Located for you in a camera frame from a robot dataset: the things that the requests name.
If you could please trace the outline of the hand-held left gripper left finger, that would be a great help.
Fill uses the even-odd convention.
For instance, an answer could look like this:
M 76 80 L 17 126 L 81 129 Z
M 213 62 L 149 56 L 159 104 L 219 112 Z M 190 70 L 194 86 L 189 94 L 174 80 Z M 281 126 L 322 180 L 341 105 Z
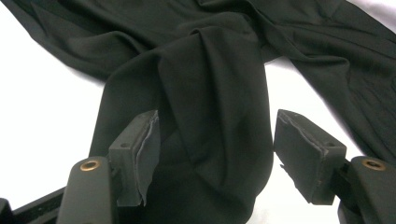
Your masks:
M 147 203 L 161 151 L 159 121 L 157 110 L 137 115 L 109 147 L 110 163 L 120 170 L 118 206 Z

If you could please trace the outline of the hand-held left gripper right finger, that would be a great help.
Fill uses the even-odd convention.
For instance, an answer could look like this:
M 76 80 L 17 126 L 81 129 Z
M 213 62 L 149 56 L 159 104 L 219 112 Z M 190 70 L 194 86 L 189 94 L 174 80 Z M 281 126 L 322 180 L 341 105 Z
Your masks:
M 279 109 L 274 152 L 309 203 L 333 203 L 332 174 L 343 166 L 347 154 L 343 143 L 303 115 Z

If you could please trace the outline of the black shorts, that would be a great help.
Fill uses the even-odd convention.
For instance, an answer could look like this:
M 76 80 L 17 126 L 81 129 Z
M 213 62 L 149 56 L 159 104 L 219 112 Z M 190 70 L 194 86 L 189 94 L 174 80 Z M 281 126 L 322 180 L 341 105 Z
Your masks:
M 368 155 L 396 165 L 396 34 L 347 0 L 2 0 L 61 62 L 102 79 L 91 153 L 157 110 L 134 224 L 246 224 L 273 163 L 264 64 L 288 58 Z

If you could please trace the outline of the white table cover sheet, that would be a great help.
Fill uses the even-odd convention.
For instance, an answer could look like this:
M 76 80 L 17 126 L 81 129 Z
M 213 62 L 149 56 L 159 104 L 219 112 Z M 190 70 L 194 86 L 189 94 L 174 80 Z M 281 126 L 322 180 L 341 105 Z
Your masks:
M 396 0 L 347 0 L 396 34 Z M 347 126 L 286 58 L 266 63 L 271 125 L 287 109 L 315 122 L 362 155 Z M 19 208 L 64 187 L 90 150 L 104 83 L 41 48 L 0 3 L 0 198 Z M 332 206 L 308 204 L 276 157 L 247 224 L 339 224 Z

